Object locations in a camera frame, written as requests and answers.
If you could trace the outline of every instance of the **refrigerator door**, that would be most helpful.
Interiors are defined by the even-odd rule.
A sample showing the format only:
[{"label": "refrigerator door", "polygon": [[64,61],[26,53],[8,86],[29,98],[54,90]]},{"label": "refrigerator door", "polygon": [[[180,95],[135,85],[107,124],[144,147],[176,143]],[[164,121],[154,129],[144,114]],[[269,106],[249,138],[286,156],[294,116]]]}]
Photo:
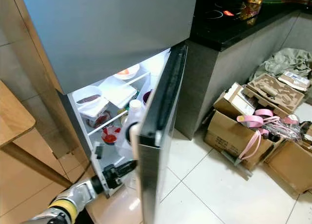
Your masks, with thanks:
[{"label": "refrigerator door", "polygon": [[196,0],[24,0],[59,91],[118,73],[190,35]]},{"label": "refrigerator door", "polygon": [[133,145],[138,159],[139,189],[144,224],[154,224],[160,203],[162,182],[176,118],[176,105],[181,88],[187,46],[180,43],[171,49],[157,88]]}]

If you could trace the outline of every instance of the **tile floor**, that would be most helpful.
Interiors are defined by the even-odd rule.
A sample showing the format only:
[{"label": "tile floor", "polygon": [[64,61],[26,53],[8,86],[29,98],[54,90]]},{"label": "tile floor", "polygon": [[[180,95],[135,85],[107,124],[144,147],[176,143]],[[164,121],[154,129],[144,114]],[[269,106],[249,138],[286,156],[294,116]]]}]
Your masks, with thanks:
[{"label": "tile floor", "polygon": [[[312,106],[303,104],[296,114],[302,121],[312,121]],[[282,189],[265,166],[246,181],[203,142],[204,134],[205,129],[189,141],[174,132],[157,223],[312,224],[312,193],[297,195],[288,187]],[[88,211],[98,224],[142,221],[139,200],[129,187],[112,199],[100,197]]]}]

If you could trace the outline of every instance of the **refrigerator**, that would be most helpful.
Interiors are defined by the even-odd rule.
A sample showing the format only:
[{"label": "refrigerator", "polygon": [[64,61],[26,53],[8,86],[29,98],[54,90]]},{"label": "refrigerator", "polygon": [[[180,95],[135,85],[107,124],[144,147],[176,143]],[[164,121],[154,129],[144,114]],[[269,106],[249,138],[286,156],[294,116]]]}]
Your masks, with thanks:
[{"label": "refrigerator", "polygon": [[[143,222],[155,223],[196,0],[23,1],[106,197],[122,185],[109,188],[103,169],[134,158]],[[132,99],[144,111],[127,154],[107,136],[121,137]]]}]

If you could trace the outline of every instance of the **bottle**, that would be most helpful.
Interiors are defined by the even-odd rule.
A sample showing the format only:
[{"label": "bottle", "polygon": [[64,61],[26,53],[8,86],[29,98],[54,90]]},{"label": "bottle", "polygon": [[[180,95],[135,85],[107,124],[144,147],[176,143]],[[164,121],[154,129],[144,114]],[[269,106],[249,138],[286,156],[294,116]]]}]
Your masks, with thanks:
[{"label": "bottle", "polygon": [[143,106],[141,101],[139,100],[130,101],[128,117],[125,120],[121,132],[118,136],[118,139],[115,143],[119,155],[129,159],[133,159],[132,147],[126,139],[126,131],[132,123],[141,121],[142,116],[143,116]]}]

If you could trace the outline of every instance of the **cloth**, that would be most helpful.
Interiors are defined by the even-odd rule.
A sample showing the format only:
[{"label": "cloth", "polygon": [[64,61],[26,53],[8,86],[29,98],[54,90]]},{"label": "cloth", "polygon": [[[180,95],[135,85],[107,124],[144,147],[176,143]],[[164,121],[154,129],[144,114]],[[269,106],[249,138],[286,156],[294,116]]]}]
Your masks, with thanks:
[{"label": "cloth", "polygon": [[278,78],[285,71],[290,71],[310,79],[312,68],[312,54],[302,49],[284,48],[273,54],[268,60],[263,62],[257,70],[249,77],[249,81],[267,73]]}]

